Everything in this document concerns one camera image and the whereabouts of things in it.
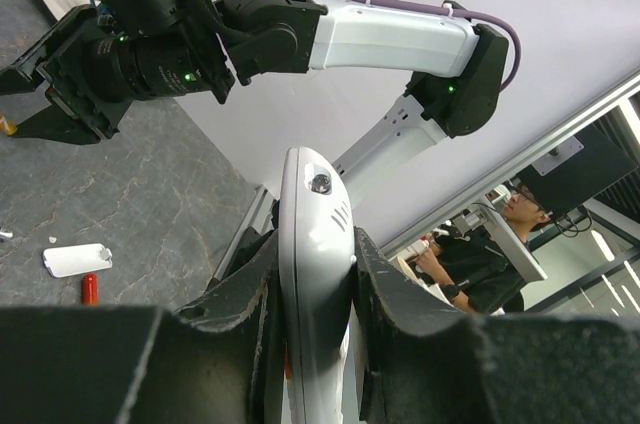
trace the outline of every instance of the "robotic arm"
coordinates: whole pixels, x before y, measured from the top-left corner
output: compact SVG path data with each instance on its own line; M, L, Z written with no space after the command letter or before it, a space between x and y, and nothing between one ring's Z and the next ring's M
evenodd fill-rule
M118 132L135 100L211 91L223 104L235 82L226 56L241 85L268 72L340 66L412 71L390 111L333 163L353 205L426 148L489 120L509 45L492 27L455 17L473 14L455 3L429 8L442 15L391 0L101 4L108 14L74 8L2 70L1 94L32 92L47 81L53 104L12 137L92 144Z

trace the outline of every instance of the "man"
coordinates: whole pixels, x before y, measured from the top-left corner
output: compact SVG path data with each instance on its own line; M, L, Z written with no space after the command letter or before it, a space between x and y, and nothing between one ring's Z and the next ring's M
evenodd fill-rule
M502 216L525 245L532 231L551 220L526 187L513 195ZM436 238L415 263L455 307L468 313L491 314L516 297L525 285L482 227L465 237Z

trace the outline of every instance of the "white panel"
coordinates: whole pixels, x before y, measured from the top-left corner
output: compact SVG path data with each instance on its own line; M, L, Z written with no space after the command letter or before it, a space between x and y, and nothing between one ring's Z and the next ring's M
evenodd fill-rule
M484 129L429 149L355 209L356 222L379 244L640 66L640 0L457 1L516 28L521 72ZM277 194L288 148L308 146L336 159L389 109L408 78L375 69L267 75L235 88L224 107L208 94L180 103L242 175Z

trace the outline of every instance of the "gray marble tabletop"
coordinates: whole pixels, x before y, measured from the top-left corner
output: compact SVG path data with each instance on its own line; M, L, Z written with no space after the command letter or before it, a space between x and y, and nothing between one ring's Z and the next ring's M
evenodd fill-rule
M38 0L0 0L0 66L52 24ZM19 122L43 89L0 97ZM211 106L218 104L211 98ZM199 296L255 194L173 100L134 104L111 141L76 147L0 134L0 305L76 304L81 277L51 277L48 247L101 243L100 302L175 308Z

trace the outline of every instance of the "yellow object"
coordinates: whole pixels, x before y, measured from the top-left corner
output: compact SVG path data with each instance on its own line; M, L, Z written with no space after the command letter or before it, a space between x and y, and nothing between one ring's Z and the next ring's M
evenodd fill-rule
M18 130L16 125L9 119L4 117L2 114L0 114L0 129L2 129L2 132L4 132L7 136L15 134Z

